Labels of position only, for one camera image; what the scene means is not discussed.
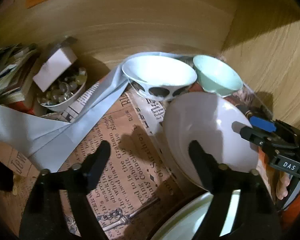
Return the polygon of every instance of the white box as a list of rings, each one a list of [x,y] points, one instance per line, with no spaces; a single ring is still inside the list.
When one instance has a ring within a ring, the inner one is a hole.
[[[43,63],[38,74],[33,77],[34,82],[42,92],[48,87],[75,61],[77,56],[70,47],[58,49],[45,63]]]

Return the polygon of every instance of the bowl of marbles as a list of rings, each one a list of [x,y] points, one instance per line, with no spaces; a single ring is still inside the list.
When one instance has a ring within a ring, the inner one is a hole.
[[[44,93],[38,95],[37,100],[48,109],[61,112],[85,92],[86,81],[85,68],[68,69]]]

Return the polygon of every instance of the finger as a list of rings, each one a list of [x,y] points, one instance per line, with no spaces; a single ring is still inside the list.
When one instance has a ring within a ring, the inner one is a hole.
[[[283,171],[280,171],[280,181],[282,182],[283,185],[285,185],[287,187],[290,184],[289,174],[285,173]]]
[[[278,199],[282,200],[288,195],[286,186],[279,180],[276,187],[276,196]]]

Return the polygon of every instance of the screw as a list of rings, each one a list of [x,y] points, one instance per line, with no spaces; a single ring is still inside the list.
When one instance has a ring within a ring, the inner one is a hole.
[[[219,168],[220,170],[225,171],[225,170],[228,169],[228,165],[227,165],[227,164],[224,164],[224,163],[221,163],[221,164],[219,164],[218,168]]]
[[[259,171],[257,171],[256,169],[252,169],[250,172],[254,176],[258,176],[259,175]]]
[[[50,173],[50,170],[49,170],[49,169],[43,169],[43,170],[41,171],[41,175],[42,175],[42,176],[47,175],[47,174],[49,174],[49,173]]]
[[[81,168],[81,164],[80,163],[75,163],[71,166],[71,169],[73,169],[74,171],[77,171],[78,169]]]

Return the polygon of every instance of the wooden wall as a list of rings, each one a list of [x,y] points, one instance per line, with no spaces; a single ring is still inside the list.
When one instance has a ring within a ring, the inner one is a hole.
[[[90,82],[141,51],[222,51],[275,118],[300,127],[300,10],[293,0],[48,0],[29,9],[25,1],[0,14],[0,46],[74,36]]]
[[[275,118],[300,129],[300,11],[294,5],[240,0],[222,54]]]
[[[0,14],[0,46],[74,36],[95,79],[137,52],[219,54],[237,7],[237,0],[47,0],[26,9],[25,1]]]

